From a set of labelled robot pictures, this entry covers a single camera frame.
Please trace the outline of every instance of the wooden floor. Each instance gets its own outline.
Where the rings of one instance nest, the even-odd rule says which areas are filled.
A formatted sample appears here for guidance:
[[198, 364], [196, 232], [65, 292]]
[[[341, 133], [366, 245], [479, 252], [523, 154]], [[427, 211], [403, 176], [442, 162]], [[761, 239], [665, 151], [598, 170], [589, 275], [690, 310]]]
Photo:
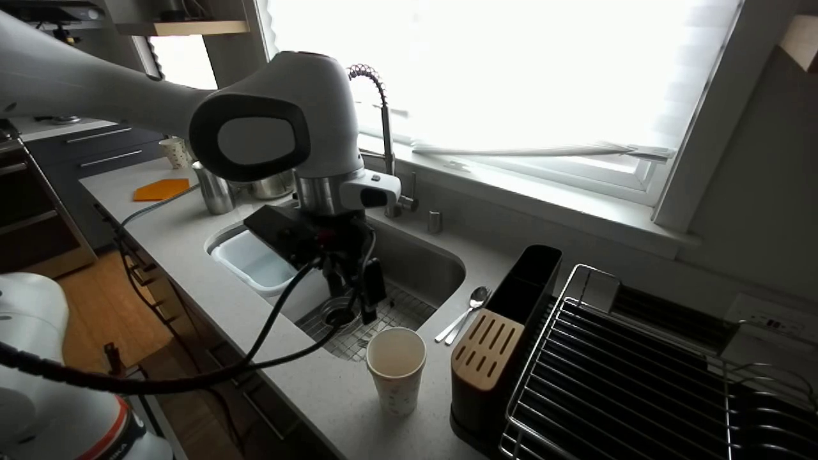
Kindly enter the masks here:
[[[81, 372], [108, 373], [104, 346], [120, 350], [125, 369], [142, 364], [164, 375], [191, 375], [194, 365], [173, 344], [170, 333], [132, 295], [120, 257], [104, 253], [93, 267], [58, 280], [69, 299], [69, 331], [63, 360]], [[243, 459], [224, 432], [224, 413], [205, 391], [161, 396], [180, 448], [191, 460]]]

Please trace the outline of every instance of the countertop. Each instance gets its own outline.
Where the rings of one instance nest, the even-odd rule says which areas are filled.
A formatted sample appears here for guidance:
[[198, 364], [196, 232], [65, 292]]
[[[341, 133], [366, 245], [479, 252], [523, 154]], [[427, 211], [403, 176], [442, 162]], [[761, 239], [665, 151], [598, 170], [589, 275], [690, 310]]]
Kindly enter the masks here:
[[[159, 158], [88, 176], [81, 185], [122, 223], [142, 207], [131, 203], [131, 193], [166, 176], [188, 175], [173, 172], [166, 158]], [[207, 214], [202, 195], [194, 193], [131, 220], [125, 229], [239, 350], [251, 349], [270, 304], [212, 260], [207, 245], [253, 211], [253, 206], [243, 206], [228, 214]], [[382, 420], [366, 365], [324, 350], [281, 369], [269, 369], [265, 375], [345, 459], [483, 459], [450, 430], [450, 349], [433, 346], [432, 337], [464, 310], [476, 286], [497, 286], [513, 264], [513, 252], [450, 232], [427, 235], [413, 214], [387, 220], [382, 213], [368, 213], [368, 218], [444, 248], [464, 267], [459, 290], [416, 331], [427, 349], [416, 413], [400, 421]], [[312, 337], [281, 314], [255, 360], [286, 355], [306, 346], [312, 346]]]
[[65, 120], [65, 124], [56, 124], [56, 120], [37, 124], [33, 117], [12, 117], [10, 124], [18, 129], [22, 144], [58, 139], [58, 137], [73, 137], [73, 133], [100, 130], [100, 129], [114, 125], [108, 120], [88, 120], [88, 117]]

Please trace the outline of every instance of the window sill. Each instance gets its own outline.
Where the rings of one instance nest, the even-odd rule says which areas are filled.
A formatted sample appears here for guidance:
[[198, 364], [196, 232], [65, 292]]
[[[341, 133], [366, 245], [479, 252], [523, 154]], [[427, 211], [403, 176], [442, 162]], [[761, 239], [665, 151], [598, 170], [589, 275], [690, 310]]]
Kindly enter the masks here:
[[[361, 139], [361, 151], [366, 157], [368, 154], [380, 157], [380, 140]], [[577, 190], [560, 181], [532, 180], [527, 175], [505, 172], [497, 167], [422, 157], [422, 154], [412, 154], [408, 147], [393, 147], [393, 157], [395, 157], [395, 165], [454, 176], [495, 193], [509, 193], [511, 203], [519, 206], [522, 213], [533, 218], [538, 214], [551, 218], [551, 213], [537, 207], [537, 206], [548, 206], [555, 211], [574, 214], [577, 223], [598, 223], [598, 225], [583, 225], [583, 229], [584, 230], [593, 229], [589, 232], [598, 232], [603, 239], [634, 243], [630, 239], [637, 232], [642, 239], [658, 240], [665, 245], [669, 243], [672, 248], [697, 243], [692, 235], [658, 229], [652, 220], [653, 211], [638, 203], [595, 195], [595, 193]]]

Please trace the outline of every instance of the faucet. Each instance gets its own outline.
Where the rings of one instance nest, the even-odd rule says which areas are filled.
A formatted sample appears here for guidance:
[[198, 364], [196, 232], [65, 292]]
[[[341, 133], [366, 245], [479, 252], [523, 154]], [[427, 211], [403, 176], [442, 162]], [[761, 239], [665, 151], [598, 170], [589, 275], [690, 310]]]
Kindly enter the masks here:
[[[353, 65], [349, 66], [348, 80], [358, 80], [358, 78], [366, 78], [379, 91], [379, 98], [380, 98], [382, 167], [386, 167], [386, 175], [393, 175], [391, 125], [387, 125], [387, 103], [386, 103], [382, 83], [380, 83], [379, 71], [373, 66], [368, 66], [368, 65]], [[395, 206], [386, 207], [386, 214], [387, 218], [398, 218], [400, 211], [413, 211], [413, 207], [416, 207], [413, 197], [400, 195], [395, 199]]]

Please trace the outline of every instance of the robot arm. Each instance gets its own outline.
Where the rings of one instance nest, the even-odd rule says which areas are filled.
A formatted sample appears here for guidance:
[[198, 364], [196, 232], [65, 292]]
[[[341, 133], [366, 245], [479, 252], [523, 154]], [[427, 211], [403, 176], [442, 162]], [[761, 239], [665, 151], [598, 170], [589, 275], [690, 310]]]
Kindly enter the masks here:
[[24, 115], [180, 137], [232, 181], [297, 170], [306, 214], [338, 218], [400, 195], [395, 176], [362, 170], [348, 78], [322, 55], [283, 51], [243, 83], [202, 92], [87, 57], [0, 13], [0, 117]]

